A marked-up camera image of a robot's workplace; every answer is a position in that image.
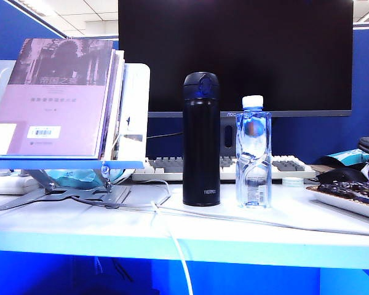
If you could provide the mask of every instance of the metal stand leg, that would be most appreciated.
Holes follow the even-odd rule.
[[[105,187],[82,190],[72,187],[60,187],[44,170],[28,170],[27,172],[43,186],[43,189],[29,192],[0,206],[0,211],[34,202],[61,201],[71,196],[76,196],[83,200],[100,200],[106,203],[120,204],[130,193],[130,188],[127,186],[112,186],[109,178],[105,179]]]

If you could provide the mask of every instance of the chocolate cake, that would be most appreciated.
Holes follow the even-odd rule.
[[[335,181],[331,184],[320,184],[317,190],[326,194],[369,204],[369,183]]]

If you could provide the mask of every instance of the book stand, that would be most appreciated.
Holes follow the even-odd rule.
[[[14,64],[15,62],[0,61],[0,71],[6,69],[10,73]],[[0,169],[26,170],[43,187],[0,206],[0,210],[33,202],[59,201],[73,196],[82,200],[115,204],[120,204],[126,199],[130,188],[113,186],[109,180],[109,171],[110,169],[144,168],[150,70],[144,64],[126,63],[124,77],[119,118],[119,144],[115,150],[117,160],[10,159],[6,156],[0,157]],[[0,89],[3,89],[7,84],[7,80],[3,79],[0,76]],[[104,186],[89,190],[60,187],[47,175],[44,169],[93,169],[103,181]]]
[[[109,178],[105,178],[105,185],[103,187],[83,190],[72,187],[60,187],[44,170],[27,170],[26,172],[37,180],[43,188],[36,189],[0,206],[0,211],[34,202],[61,201],[72,196],[82,200],[120,204],[130,193],[130,188],[127,186],[112,186]]]

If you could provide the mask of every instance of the water bottle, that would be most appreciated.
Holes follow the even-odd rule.
[[[207,72],[189,74],[183,84],[183,203],[220,203],[219,83]]]
[[[263,111],[261,95],[242,99],[237,114],[236,197],[245,208],[271,204],[271,113]]]

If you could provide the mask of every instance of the thermos logo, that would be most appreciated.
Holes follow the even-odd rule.
[[[204,195],[216,194],[215,189],[206,189],[204,190]]]

